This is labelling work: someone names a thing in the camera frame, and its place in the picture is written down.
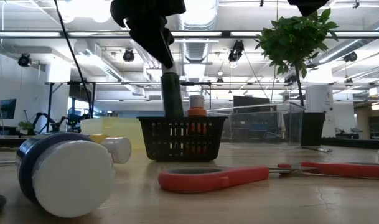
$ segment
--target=dark green cylinder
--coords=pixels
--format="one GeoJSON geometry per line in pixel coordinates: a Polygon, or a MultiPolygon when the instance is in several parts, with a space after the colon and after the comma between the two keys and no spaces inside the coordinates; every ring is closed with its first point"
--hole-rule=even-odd
{"type": "Polygon", "coordinates": [[[180,118],[184,116],[181,99],[181,84],[176,73],[164,73],[161,77],[165,116],[180,118]]]}

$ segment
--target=desk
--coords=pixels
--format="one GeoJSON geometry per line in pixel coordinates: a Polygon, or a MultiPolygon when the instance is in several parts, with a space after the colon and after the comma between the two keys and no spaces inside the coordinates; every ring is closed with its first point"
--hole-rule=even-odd
{"type": "MultiPolygon", "coordinates": [[[[232,187],[204,194],[161,190],[157,175],[183,166],[250,166],[279,162],[376,162],[376,151],[334,149],[332,154],[266,144],[222,144],[208,164],[158,163],[135,151],[127,164],[116,166],[116,188],[98,210],[80,218],[53,217],[21,194],[15,167],[0,167],[0,194],[8,203],[0,223],[379,223],[379,180],[295,176],[232,187]]],[[[0,152],[0,160],[14,154],[0,152]]]]}

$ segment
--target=clear plastic box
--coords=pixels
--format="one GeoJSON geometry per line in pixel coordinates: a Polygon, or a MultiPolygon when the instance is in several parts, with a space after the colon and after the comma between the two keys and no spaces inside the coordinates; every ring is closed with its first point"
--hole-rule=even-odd
{"type": "Polygon", "coordinates": [[[208,116],[226,116],[221,142],[300,146],[304,108],[290,102],[219,108],[208,116]]]}

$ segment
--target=yellow container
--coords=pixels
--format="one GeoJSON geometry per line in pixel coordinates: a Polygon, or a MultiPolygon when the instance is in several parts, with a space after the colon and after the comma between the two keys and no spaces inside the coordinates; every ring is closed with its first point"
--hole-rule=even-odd
{"type": "Polygon", "coordinates": [[[109,137],[125,137],[133,150],[145,150],[141,122],[136,118],[95,118],[81,122],[82,134],[105,134],[109,137]]]}

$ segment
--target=scissor handle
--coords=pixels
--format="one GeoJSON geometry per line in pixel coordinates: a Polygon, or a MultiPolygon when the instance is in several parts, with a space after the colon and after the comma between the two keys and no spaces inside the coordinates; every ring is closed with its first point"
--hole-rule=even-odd
{"type": "MultiPolygon", "coordinates": [[[[287,164],[278,164],[280,168],[289,168],[287,164]]],[[[379,165],[361,165],[351,163],[302,162],[301,167],[315,167],[315,170],[303,170],[311,174],[334,175],[339,177],[379,178],[379,165]]]]}
{"type": "Polygon", "coordinates": [[[208,192],[265,180],[268,174],[267,166],[180,168],[161,172],[159,184],[171,192],[208,192]]]}

